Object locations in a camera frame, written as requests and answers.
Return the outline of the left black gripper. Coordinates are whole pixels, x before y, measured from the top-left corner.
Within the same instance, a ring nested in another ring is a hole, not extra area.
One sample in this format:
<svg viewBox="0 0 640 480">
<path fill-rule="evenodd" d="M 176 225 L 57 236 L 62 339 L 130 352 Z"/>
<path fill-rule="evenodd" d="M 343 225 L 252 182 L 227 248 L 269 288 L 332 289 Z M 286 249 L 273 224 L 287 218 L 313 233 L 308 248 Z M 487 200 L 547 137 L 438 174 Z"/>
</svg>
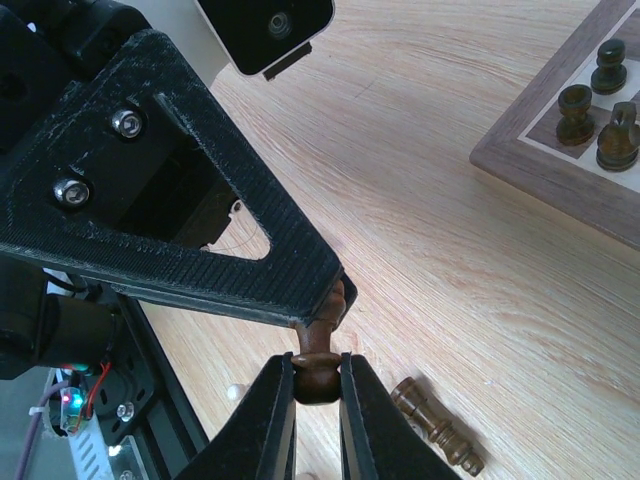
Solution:
<svg viewBox="0 0 640 480">
<path fill-rule="evenodd" d="M 74 80 L 91 81 L 149 23 L 117 1 L 1 3 L 1 163 Z"/>
</svg>

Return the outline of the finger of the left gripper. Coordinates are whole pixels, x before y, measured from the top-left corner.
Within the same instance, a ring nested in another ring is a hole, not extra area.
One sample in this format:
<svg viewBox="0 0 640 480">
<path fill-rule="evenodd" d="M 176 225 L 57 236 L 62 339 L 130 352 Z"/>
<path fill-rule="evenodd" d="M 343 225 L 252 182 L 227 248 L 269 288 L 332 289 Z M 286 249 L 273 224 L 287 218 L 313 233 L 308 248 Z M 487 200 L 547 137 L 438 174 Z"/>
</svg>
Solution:
<svg viewBox="0 0 640 480">
<path fill-rule="evenodd" d="M 170 39 L 133 35 L 1 163 L 1 250 L 130 296 L 309 323 L 341 262 Z"/>
</svg>

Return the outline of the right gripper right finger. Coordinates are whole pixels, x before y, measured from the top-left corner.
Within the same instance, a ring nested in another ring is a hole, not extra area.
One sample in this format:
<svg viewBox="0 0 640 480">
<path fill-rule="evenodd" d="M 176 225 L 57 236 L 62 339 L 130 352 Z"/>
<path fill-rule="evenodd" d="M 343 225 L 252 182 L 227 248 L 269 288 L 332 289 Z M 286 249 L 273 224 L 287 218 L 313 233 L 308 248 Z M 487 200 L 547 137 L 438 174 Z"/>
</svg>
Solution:
<svg viewBox="0 0 640 480">
<path fill-rule="evenodd" d="M 344 479 L 457 479 L 409 426 L 362 355 L 341 356 L 339 404 Z"/>
</svg>

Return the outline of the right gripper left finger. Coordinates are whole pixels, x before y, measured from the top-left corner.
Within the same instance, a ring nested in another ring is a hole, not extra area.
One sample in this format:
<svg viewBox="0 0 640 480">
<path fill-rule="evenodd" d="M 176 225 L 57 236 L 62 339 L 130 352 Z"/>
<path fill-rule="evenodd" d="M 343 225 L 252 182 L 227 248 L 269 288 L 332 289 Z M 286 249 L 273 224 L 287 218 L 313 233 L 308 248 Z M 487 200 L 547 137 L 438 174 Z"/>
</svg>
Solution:
<svg viewBox="0 0 640 480">
<path fill-rule="evenodd" d="M 292 479 L 296 404 L 292 354 L 271 357 L 229 420 L 179 480 Z"/>
</svg>

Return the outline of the dark knight chess piece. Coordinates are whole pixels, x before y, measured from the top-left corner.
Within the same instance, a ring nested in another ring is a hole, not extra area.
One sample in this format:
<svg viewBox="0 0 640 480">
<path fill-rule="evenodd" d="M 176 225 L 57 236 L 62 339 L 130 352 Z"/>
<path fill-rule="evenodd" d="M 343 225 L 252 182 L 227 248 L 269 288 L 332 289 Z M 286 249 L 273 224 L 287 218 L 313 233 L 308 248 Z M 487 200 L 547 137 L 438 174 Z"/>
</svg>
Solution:
<svg viewBox="0 0 640 480">
<path fill-rule="evenodd" d="M 630 169 L 639 155 L 639 125 L 634 102 L 614 105 L 609 122 L 598 135 L 596 161 L 606 171 Z"/>
</svg>

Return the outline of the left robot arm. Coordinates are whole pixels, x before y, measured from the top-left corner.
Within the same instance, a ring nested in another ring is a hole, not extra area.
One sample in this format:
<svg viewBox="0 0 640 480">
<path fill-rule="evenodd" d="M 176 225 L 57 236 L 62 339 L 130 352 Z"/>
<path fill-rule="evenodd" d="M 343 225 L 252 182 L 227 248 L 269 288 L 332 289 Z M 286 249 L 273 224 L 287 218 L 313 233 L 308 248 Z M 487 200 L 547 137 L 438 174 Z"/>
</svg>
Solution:
<svg viewBox="0 0 640 480">
<path fill-rule="evenodd" d="M 1 5 L 1 374 L 123 348 L 107 286 L 293 328 L 357 290 L 147 9 Z"/>
</svg>

